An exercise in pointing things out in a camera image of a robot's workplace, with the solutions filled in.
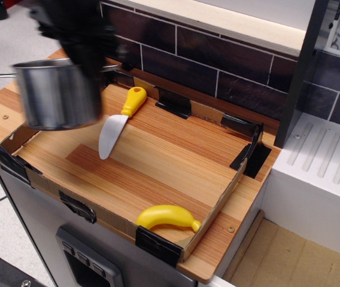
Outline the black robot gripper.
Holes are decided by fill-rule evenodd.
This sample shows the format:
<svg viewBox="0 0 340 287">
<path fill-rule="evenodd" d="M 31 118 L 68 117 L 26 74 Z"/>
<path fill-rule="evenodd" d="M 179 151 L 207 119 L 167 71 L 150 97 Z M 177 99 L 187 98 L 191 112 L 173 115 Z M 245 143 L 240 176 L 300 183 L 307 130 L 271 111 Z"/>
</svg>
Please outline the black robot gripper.
<svg viewBox="0 0 340 287">
<path fill-rule="evenodd" d="M 123 60 L 127 50 L 115 26 L 102 15 L 100 1 L 37 1 L 29 15 L 43 36 L 59 41 L 88 80 L 101 90 L 106 88 L 102 72 L 106 58 Z"/>
</svg>

